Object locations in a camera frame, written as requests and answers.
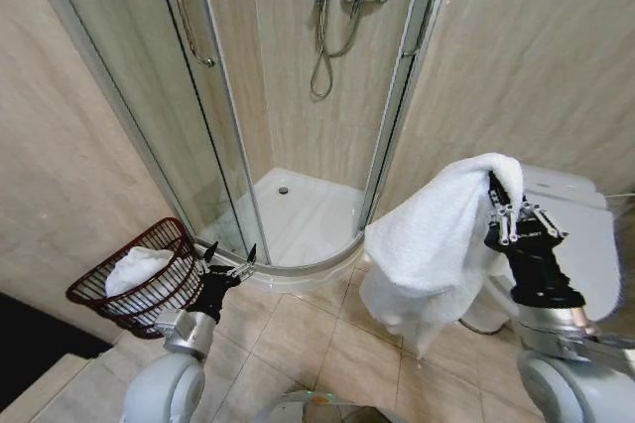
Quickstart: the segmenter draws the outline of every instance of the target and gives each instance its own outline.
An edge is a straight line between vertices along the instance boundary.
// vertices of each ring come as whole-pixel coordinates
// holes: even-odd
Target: step
[[[0,413],[0,423],[31,421],[88,362],[89,360],[71,353],[64,355]]]

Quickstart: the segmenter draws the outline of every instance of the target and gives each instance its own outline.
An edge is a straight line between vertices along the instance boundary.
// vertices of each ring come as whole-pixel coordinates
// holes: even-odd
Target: toilet
[[[600,321],[617,306],[620,270],[613,236],[613,216],[606,198],[584,177],[524,165],[525,195],[545,209],[570,235],[554,249],[571,286],[586,300],[586,315]],[[468,328],[493,334],[518,314],[509,291],[515,285],[503,254],[489,279],[461,318]]]

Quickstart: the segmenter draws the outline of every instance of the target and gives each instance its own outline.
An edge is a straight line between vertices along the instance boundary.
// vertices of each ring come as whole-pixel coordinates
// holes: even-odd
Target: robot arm
[[[506,255],[516,281],[513,325],[525,349],[518,367],[529,395],[550,423],[629,421],[635,341],[603,335],[586,317],[584,298],[553,251],[568,234],[546,211],[525,199],[514,216],[493,174],[489,196],[495,214],[485,245]]]
[[[204,255],[209,264],[216,244]],[[155,328],[164,337],[162,355],[143,368],[128,386],[121,423],[187,423],[205,384],[203,365],[220,321],[225,293],[253,274],[256,246],[238,266],[201,264],[202,288],[186,309],[162,312]]]

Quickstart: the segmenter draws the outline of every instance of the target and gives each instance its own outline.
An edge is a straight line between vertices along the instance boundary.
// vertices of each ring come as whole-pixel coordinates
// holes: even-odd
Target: metal frame
[[[329,269],[331,267],[340,264],[344,259],[348,258],[352,255],[364,241],[364,233],[358,232],[352,241],[348,243],[348,245],[339,251],[337,254],[333,254],[333,256],[324,259],[322,261],[318,261],[313,264],[307,264],[304,266],[294,266],[294,267],[282,267],[282,266],[274,266],[274,265],[264,265],[259,262],[255,264],[255,270],[258,272],[262,272],[265,274],[269,274],[271,276],[285,276],[285,277],[302,277],[310,274],[314,274],[316,272],[323,271],[325,269]],[[211,243],[201,237],[197,237],[194,242],[196,244],[200,244],[203,247],[210,247]],[[216,254],[220,254],[221,256],[233,261],[233,262],[243,262],[244,258],[229,252],[225,249],[220,249],[216,251]]]
[[[422,40],[421,46],[419,48],[419,51],[417,52],[416,56],[415,56],[415,60],[414,63],[411,66],[410,69],[410,73],[409,76],[406,80],[406,89],[404,90],[404,94],[403,94],[403,98],[400,102],[399,105],[399,110],[397,112],[395,121],[394,121],[394,125],[393,125],[393,135],[391,136],[389,142],[388,142],[388,148],[386,150],[386,155],[384,158],[384,166],[382,169],[382,172],[379,174],[379,180],[377,183],[377,188],[375,189],[375,193],[372,197],[372,201],[370,203],[370,207],[369,207],[369,211],[368,211],[368,219],[367,222],[370,221],[372,219],[372,217],[374,216],[375,212],[377,211],[377,205],[379,203],[379,198],[381,197],[384,188],[386,186],[386,179],[388,177],[388,173],[390,171],[390,165],[392,164],[392,161],[395,157],[395,152],[397,150],[397,144],[399,143],[399,137],[401,135],[401,132],[404,128],[404,122],[406,120],[406,116],[408,115],[408,110],[410,109],[410,104],[412,102],[412,98],[413,98],[413,92],[415,89],[415,85],[417,83],[417,78],[419,77],[419,73],[421,71],[421,67],[424,63],[424,60],[426,58],[426,52],[428,51],[428,44],[430,43],[430,37],[432,35],[432,30],[434,28],[434,24],[435,21],[437,19],[437,14],[439,12],[439,9],[441,8],[443,0],[435,0],[433,2],[433,10],[430,14],[430,18],[428,20],[428,26],[426,27],[426,31],[424,34],[424,38]],[[407,21],[410,20],[410,14],[411,11],[409,9],[409,15],[407,18]],[[400,48],[400,53],[396,62],[396,67],[395,67],[395,72],[397,70],[397,67],[399,66],[399,60],[401,58],[401,53],[403,51],[403,42],[402,42],[402,46]],[[391,80],[391,88],[393,86],[393,82],[394,82],[395,76],[393,75],[393,79]],[[383,123],[383,117],[382,117],[382,125],[381,125],[381,129],[383,130],[384,127],[384,123]],[[379,138],[380,136],[378,135],[377,137],[377,146],[379,144]],[[373,154],[373,165],[374,165],[374,161],[376,159],[375,154]]]
[[[381,172],[382,169],[384,169],[383,167],[383,163],[384,160],[381,161],[381,163],[379,163],[379,158],[378,158],[378,154],[379,154],[379,145],[381,143],[381,139],[382,139],[382,134],[384,132],[384,130],[386,129],[386,119],[388,116],[388,113],[390,111],[390,104],[391,104],[391,98],[393,97],[393,88],[395,87],[395,81],[397,80],[397,74],[399,72],[399,67],[401,65],[401,61],[402,59],[404,59],[403,56],[403,52],[404,52],[404,48],[406,45],[406,39],[408,37],[408,33],[409,33],[409,26],[410,26],[410,22],[412,20],[412,15],[413,15],[413,11],[415,9],[415,3],[417,2],[417,0],[410,0],[410,3],[408,5],[408,10],[406,12],[406,19],[404,21],[404,28],[403,31],[401,33],[401,39],[399,42],[399,49],[397,50],[397,56],[395,57],[395,63],[393,65],[393,71],[392,71],[392,75],[390,77],[390,83],[388,85],[388,93],[386,94],[386,101],[384,104],[384,111],[382,112],[381,115],[381,122],[379,124],[379,131],[377,132],[377,138],[375,140],[375,147],[373,150],[373,157],[370,161],[370,169],[368,170],[368,177],[366,178],[366,187],[364,189],[365,193],[364,193],[364,201],[362,203],[362,207],[361,207],[361,212],[359,214],[359,222],[358,222],[358,227],[359,229],[363,229],[366,224],[368,223],[368,221],[370,220],[370,217],[372,216],[371,210],[372,210],[372,206],[373,203],[375,202],[375,197],[377,196],[377,191],[378,191],[378,186],[375,187],[374,191],[371,193],[370,192],[370,187],[371,184],[373,182],[373,177],[375,176],[375,180],[379,181],[381,180]]]
[[[141,133],[134,116],[130,112],[128,105],[121,94],[121,91],[117,87],[110,71],[99,55],[99,51],[90,39],[90,36],[79,19],[79,15],[72,3],[70,0],[49,0],[49,2],[62,21],[63,26],[70,36],[70,40],[79,52],[79,55],[88,67],[88,70],[97,82],[97,85],[103,92],[106,100],[110,103],[110,107],[114,111],[117,119],[123,126],[130,140],[133,142],[133,145],[139,152],[139,155],[141,155],[150,176],[154,179],[164,198],[166,198],[170,208],[176,215],[187,217],[185,210],[179,203],[177,195],[166,179],[157,158],[152,153],[150,145]],[[184,219],[184,225],[186,226],[188,233],[190,235],[194,235],[188,219]]]
[[[229,74],[227,73],[227,69],[225,67],[225,55],[222,49],[222,44],[220,43],[220,39],[218,37],[217,31],[217,22],[214,14],[214,9],[211,0],[203,0],[206,7],[203,7],[203,16],[205,18],[205,22],[207,23],[207,29],[211,34],[211,38],[213,42],[216,44],[216,49],[218,51],[218,58],[216,65],[220,68],[220,73],[222,74],[223,80],[223,88],[225,91],[225,95],[227,97],[227,104],[229,107],[229,115],[232,118],[232,125],[234,131],[236,132],[236,136],[238,137],[238,142],[240,144],[240,158],[243,163],[243,167],[245,170],[245,174],[247,177],[247,189],[249,196],[251,198],[251,202],[254,206],[254,212],[256,214],[256,221],[258,223],[258,230],[262,237],[265,256],[267,257],[267,262],[271,265],[271,255],[269,254],[269,246],[267,245],[267,236],[265,235],[265,228],[262,223],[262,218],[260,216],[260,209],[258,208],[258,202],[256,200],[256,192],[254,190],[253,179],[251,178],[251,168],[249,167],[249,159],[247,158],[247,151],[245,149],[245,142],[242,138],[242,132],[240,130],[240,125],[238,123],[238,114],[236,112],[236,106],[234,101],[233,92],[231,89],[231,82],[229,81]]]

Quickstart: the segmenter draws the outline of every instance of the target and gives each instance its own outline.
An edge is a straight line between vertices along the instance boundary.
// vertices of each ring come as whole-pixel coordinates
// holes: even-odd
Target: bathroom wall
[[[0,292],[112,342],[64,291],[171,210],[49,2],[0,11]]]
[[[635,187],[635,0],[443,0],[377,215],[500,152]]]
[[[252,179],[273,168],[256,0],[212,0]]]
[[[315,100],[314,0],[256,0],[275,166],[364,188],[407,2],[364,5],[354,45],[332,60],[332,93]],[[339,49],[349,26],[340,0],[331,0],[328,21],[329,47]],[[324,79],[322,65],[320,90]]]

